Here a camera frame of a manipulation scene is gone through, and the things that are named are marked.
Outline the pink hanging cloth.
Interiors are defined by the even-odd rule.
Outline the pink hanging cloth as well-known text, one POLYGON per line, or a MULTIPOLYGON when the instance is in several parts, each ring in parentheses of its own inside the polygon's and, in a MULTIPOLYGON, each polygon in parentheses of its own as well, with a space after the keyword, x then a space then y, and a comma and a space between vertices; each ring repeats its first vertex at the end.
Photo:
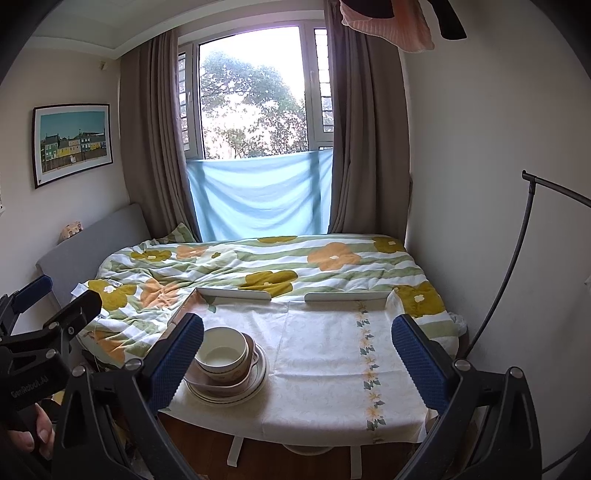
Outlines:
POLYGON ((435 48, 418 1, 341 1, 339 10, 345 26, 387 40, 407 53, 435 48))

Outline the floral green striped duvet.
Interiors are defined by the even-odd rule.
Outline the floral green striped duvet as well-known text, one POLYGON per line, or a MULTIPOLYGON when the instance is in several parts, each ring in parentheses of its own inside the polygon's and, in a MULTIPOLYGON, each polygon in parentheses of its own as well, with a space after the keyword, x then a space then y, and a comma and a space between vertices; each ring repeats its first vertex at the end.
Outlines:
POLYGON ((158 244, 109 255, 72 291, 97 292, 102 310, 79 334, 82 347, 120 366, 145 356, 197 288, 262 291, 296 300, 310 293, 396 292, 404 312, 450 355, 459 331, 443 299, 403 243, 384 235, 328 234, 229 242, 158 244))

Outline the floral cream tablecloth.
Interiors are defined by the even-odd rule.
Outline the floral cream tablecloth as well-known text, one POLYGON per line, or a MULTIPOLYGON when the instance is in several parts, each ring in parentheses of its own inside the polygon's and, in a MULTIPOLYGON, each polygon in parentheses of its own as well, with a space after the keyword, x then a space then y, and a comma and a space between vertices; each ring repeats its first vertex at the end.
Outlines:
POLYGON ((263 388, 229 406, 181 385, 165 414, 205 429, 304 446, 418 443, 430 412, 391 339, 382 302, 218 299, 204 325, 245 332, 266 352, 263 388))

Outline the green patterned pillow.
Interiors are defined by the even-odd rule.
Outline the green patterned pillow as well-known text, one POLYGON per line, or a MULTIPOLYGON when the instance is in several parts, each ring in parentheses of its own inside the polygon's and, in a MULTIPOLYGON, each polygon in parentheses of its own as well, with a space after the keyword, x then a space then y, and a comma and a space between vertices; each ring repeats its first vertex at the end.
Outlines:
POLYGON ((197 239, 194 238, 190 228, 180 223, 165 237, 155 239, 155 242, 158 244, 196 243, 197 239))

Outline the window with white frame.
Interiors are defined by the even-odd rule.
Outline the window with white frame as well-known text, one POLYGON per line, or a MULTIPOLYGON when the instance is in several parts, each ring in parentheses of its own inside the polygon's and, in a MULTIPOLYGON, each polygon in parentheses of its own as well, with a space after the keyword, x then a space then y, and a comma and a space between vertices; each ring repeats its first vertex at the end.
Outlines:
POLYGON ((296 21, 179 48, 186 157, 231 160, 332 148, 328 32, 296 21))

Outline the white ribbed bowl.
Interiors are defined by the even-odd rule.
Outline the white ribbed bowl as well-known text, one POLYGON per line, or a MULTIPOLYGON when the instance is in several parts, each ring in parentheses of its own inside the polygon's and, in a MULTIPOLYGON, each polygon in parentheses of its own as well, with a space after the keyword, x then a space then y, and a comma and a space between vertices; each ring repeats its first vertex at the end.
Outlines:
POLYGON ((204 341, 195 360, 205 371, 225 373, 238 367, 247 352, 249 344, 242 332, 218 326, 204 331, 204 341))

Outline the framed houses picture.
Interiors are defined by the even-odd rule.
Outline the framed houses picture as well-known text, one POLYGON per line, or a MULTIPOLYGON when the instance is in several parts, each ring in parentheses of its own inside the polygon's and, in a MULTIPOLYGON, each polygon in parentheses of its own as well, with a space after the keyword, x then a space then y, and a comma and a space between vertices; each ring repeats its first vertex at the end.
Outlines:
POLYGON ((110 106, 61 104, 32 111, 33 185, 39 189, 113 163, 110 106))

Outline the brown right curtain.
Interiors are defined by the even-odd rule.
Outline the brown right curtain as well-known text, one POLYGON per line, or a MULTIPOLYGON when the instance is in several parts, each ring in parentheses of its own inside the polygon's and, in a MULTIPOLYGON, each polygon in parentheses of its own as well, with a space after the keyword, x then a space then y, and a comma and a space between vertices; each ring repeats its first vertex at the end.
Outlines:
POLYGON ((403 241, 412 181, 399 50, 342 24, 338 1, 324 7, 334 109, 329 232, 403 241))

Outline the light blue window cloth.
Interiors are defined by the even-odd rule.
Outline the light blue window cloth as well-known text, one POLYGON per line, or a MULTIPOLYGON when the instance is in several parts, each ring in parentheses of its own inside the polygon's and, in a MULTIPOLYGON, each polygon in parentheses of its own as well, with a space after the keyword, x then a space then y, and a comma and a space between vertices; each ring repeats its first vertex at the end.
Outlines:
POLYGON ((331 149, 186 162, 204 242, 325 234, 332 202, 331 149))

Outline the grey padded headboard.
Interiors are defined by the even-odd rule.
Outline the grey padded headboard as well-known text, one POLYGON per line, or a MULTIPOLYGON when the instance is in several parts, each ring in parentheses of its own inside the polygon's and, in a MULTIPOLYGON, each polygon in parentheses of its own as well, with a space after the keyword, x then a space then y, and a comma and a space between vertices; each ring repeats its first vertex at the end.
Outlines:
POLYGON ((137 204, 121 208, 73 237, 64 240, 36 263, 53 281, 52 298, 58 309, 71 300, 71 291, 93 279, 99 266, 122 248, 149 239, 142 211, 137 204))

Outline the brown curtain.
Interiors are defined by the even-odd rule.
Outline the brown curtain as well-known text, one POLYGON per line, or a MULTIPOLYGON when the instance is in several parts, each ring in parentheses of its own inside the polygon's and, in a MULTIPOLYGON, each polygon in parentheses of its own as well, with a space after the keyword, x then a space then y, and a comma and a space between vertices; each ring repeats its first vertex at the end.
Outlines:
POLYGON ((338 1, 324 7, 334 109, 329 232, 403 241, 412 181, 399 50, 342 24, 338 1))
POLYGON ((129 199, 152 236, 182 223, 199 239, 181 139, 177 60, 174 29, 121 57, 121 162, 129 199))

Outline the pink flower-shaped plate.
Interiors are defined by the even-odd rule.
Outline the pink flower-shaped plate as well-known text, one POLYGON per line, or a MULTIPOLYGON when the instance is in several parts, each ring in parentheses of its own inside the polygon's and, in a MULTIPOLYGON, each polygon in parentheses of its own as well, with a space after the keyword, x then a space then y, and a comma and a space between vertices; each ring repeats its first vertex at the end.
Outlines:
POLYGON ((237 397, 255 390, 266 377, 266 364, 263 353, 256 347, 249 334, 243 333, 249 347, 245 358, 233 371, 214 376, 202 369, 197 360, 193 360, 184 380, 199 394, 212 398, 237 397))

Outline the brown left curtain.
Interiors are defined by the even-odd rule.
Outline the brown left curtain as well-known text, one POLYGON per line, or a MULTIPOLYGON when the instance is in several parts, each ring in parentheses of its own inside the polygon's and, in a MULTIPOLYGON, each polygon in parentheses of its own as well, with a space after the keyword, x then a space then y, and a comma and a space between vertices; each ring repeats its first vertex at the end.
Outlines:
POLYGON ((177 60, 174 29, 121 57, 121 162, 129 199, 152 236, 182 223, 199 239, 181 139, 177 60))

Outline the small plush toy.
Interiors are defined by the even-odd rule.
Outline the small plush toy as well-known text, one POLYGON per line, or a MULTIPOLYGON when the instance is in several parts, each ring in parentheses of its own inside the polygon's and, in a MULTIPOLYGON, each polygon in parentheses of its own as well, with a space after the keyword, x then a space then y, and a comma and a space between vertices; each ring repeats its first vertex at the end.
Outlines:
POLYGON ((83 231, 83 226, 80 221, 71 222, 65 225, 58 237, 58 243, 62 243, 73 236, 81 233, 83 231))

